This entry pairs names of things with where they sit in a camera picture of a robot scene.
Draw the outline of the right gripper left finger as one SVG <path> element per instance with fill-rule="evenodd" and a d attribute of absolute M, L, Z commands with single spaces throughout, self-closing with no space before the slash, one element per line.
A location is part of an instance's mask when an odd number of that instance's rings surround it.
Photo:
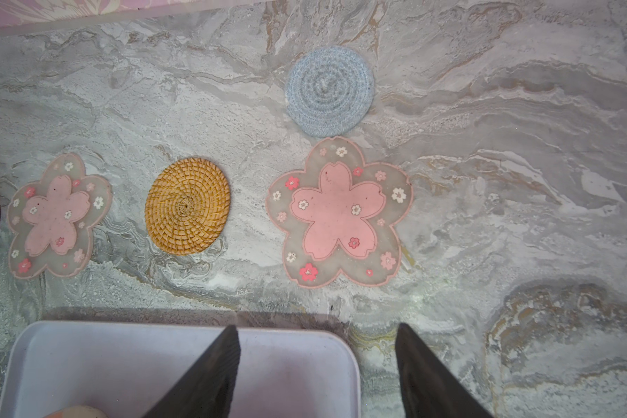
<path fill-rule="evenodd" d="M 237 327 L 226 327 L 145 418 L 228 417 L 240 365 Z"/>

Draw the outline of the woven rattan round coaster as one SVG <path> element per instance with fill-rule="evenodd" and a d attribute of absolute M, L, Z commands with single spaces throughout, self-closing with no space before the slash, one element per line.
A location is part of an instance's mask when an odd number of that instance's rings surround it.
<path fill-rule="evenodd" d="M 146 229 L 152 242 L 169 254 L 198 254 L 221 235 L 230 205 L 224 172 L 204 158 L 184 158 L 153 182 L 146 198 Z"/>

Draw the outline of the pink flower coaster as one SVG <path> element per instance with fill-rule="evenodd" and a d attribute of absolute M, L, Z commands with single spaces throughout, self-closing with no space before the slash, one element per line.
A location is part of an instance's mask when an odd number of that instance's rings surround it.
<path fill-rule="evenodd" d="M 306 288 L 341 275 L 365 287 L 387 284 L 402 259 L 395 227 L 413 198 L 399 167 L 368 162 L 349 139 L 322 140 L 303 169 L 282 174 L 268 189 L 266 212 L 286 235 L 287 277 Z"/>
<path fill-rule="evenodd" d="M 93 228 L 112 203 L 110 183 L 88 174 L 80 156 L 55 158 L 41 179 L 21 187 L 8 205 L 11 273 L 20 280 L 45 272 L 60 278 L 80 273 L 92 256 Z"/>

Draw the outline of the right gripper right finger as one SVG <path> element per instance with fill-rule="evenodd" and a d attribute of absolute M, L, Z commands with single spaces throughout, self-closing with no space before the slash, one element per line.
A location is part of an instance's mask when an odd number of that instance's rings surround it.
<path fill-rule="evenodd" d="M 398 327 L 395 353 L 407 417 L 491 418 L 406 323 Z"/>

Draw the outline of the light blue knitted coaster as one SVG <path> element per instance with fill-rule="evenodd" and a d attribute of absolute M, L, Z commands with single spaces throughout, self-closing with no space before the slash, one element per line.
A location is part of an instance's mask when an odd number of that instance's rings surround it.
<path fill-rule="evenodd" d="M 374 74 L 367 61 L 344 46 L 303 56 L 286 85 L 287 113 L 309 136 L 339 136 L 358 125 L 374 100 Z"/>

